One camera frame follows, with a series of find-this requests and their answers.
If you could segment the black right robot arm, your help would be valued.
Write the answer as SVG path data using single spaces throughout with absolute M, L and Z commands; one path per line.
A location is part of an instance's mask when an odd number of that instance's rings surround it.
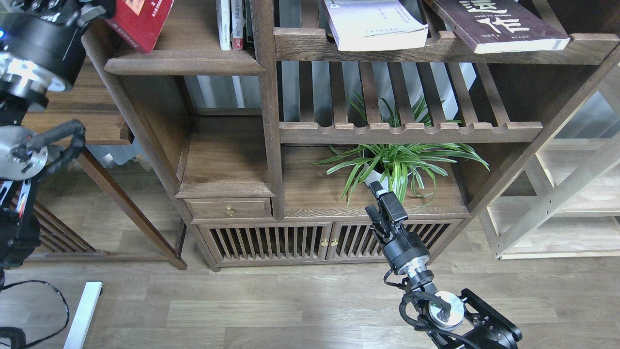
M 404 291 L 401 318 L 425 332 L 439 349 L 515 349 L 522 333 L 514 323 L 469 289 L 461 295 L 438 291 L 427 264 L 430 253 L 421 238 L 403 227 L 407 214 L 394 192 L 378 181 L 370 190 L 377 200 L 366 212 L 372 231 L 388 262 L 389 274 L 401 275 L 394 284 Z

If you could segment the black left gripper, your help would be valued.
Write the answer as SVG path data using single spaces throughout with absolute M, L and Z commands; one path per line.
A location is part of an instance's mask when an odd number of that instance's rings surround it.
M 14 0 L 1 14 L 1 79 L 22 77 L 45 91 L 73 88 L 86 58 L 81 37 L 93 18 L 112 18 L 114 0 Z

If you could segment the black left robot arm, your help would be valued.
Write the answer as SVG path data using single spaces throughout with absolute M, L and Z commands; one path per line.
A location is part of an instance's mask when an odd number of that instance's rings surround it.
M 77 120 L 37 133 L 22 126 L 44 111 L 47 92 L 69 91 L 86 51 L 93 18 L 112 18 L 114 0 L 14 0 L 1 14 L 1 270 L 20 267 L 41 245 L 33 214 L 38 185 L 79 157 L 86 128 Z

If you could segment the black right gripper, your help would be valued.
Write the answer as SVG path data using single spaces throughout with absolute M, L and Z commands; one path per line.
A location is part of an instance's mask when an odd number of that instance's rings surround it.
M 378 206 L 366 207 L 374 235 L 383 255 L 396 275 L 416 276 L 427 270 L 430 253 L 420 237 L 403 227 L 409 216 L 394 192 L 388 192 L 379 181 L 369 184 Z

